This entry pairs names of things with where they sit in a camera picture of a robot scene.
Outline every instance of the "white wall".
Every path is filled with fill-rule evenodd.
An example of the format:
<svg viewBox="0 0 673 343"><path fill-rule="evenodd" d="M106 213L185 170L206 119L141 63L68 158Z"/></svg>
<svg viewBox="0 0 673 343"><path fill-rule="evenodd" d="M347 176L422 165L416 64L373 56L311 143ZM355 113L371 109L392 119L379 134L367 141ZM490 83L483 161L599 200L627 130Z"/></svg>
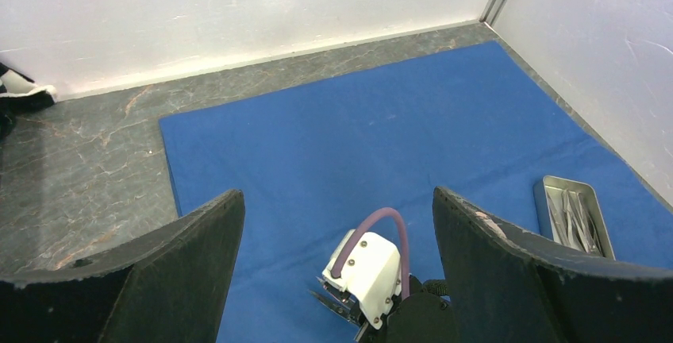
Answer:
<svg viewBox="0 0 673 343"><path fill-rule="evenodd" d="M673 203L673 0L508 0L494 29Z"/></svg>
<svg viewBox="0 0 673 343"><path fill-rule="evenodd" d="M0 60L66 98L476 19L487 0L2 0Z"/></svg>

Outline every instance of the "gray marble surface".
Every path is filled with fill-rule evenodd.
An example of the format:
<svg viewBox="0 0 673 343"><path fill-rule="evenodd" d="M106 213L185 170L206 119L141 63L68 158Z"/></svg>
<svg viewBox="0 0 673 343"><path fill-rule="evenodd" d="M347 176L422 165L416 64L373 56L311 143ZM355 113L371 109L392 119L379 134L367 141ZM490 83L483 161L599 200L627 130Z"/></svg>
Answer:
<svg viewBox="0 0 673 343"><path fill-rule="evenodd" d="M487 40L498 37L485 25L465 25L62 102L23 117L0 145L0 273L58 269L175 220L157 123L165 115Z"/></svg>

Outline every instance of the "purple tube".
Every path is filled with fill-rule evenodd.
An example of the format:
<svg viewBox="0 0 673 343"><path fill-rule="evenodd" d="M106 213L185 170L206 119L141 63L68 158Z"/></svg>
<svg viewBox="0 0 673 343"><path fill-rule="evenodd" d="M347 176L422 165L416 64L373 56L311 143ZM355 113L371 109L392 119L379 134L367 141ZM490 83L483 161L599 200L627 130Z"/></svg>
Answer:
<svg viewBox="0 0 673 343"><path fill-rule="evenodd" d="M400 253L400 261L402 262L400 276L402 277L402 300L404 300L409 296L409 238L406 236L406 225L404 224L402 216L399 212L390 207L381 208L364 219L355 232L348 238L346 244L341 249L341 252L339 252L339 256L336 257L336 261L334 261L330 274L333 278L341 277L341 269L344 268L348 256L356 247L360 238L362 238L372 225L386 216L392 217L395 220L395 225L398 227L400 245L402 246L402 251Z"/></svg>

